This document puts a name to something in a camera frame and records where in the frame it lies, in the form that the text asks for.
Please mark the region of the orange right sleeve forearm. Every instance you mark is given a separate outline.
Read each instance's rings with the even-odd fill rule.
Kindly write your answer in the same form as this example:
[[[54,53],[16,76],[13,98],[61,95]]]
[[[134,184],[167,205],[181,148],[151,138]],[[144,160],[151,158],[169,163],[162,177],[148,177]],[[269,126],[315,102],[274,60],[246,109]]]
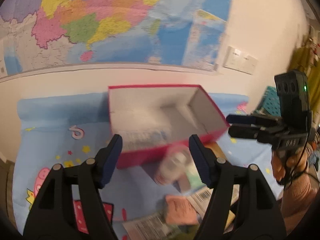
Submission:
[[[306,214],[316,194],[317,190],[311,186],[307,174],[301,175],[284,190],[280,210],[288,235]]]

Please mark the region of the right hand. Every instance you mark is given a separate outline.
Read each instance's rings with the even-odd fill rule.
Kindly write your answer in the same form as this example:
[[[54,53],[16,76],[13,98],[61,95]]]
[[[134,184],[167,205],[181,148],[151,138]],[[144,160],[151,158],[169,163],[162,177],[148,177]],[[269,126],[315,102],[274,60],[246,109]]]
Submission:
[[[286,174],[299,174],[308,170],[308,158],[312,153],[312,148],[307,144],[306,147],[301,147],[296,150],[295,154],[286,159],[286,164],[280,159],[281,154],[286,154],[285,151],[272,151],[271,166],[273,176],[277,183],[281,185],[286,177]]]

